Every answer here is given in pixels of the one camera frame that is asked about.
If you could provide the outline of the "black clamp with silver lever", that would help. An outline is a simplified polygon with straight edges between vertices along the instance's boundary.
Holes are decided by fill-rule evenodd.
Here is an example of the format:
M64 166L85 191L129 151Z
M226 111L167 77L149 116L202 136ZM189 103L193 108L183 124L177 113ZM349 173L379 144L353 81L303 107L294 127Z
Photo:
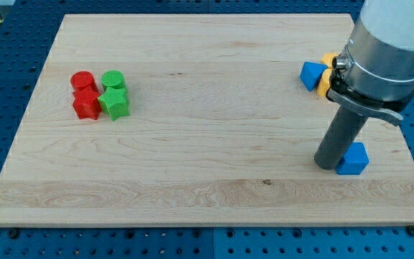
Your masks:
M398 101L380 101L363 96L353 90L341 78L339 72L333 71L329 76L330 89L326 97L330 101L364 117L381 119L394 126L403 121L400 112L410 103L414 97L414 91L404 99Z

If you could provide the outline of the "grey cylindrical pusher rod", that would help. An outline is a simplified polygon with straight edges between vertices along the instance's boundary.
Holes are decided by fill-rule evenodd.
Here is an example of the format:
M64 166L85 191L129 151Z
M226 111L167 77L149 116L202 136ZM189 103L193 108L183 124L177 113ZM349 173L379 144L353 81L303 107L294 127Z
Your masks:
M334 169L367 120L340 106L314 155L316 165L324 170Z

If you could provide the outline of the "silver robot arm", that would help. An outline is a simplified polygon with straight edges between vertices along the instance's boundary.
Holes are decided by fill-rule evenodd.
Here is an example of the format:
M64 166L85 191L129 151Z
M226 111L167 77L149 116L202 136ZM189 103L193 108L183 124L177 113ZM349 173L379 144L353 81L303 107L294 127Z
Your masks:
M414 0L365 1L332 61L328 100L339 104L314 161L337 166L369 118L398 126L414 97Z

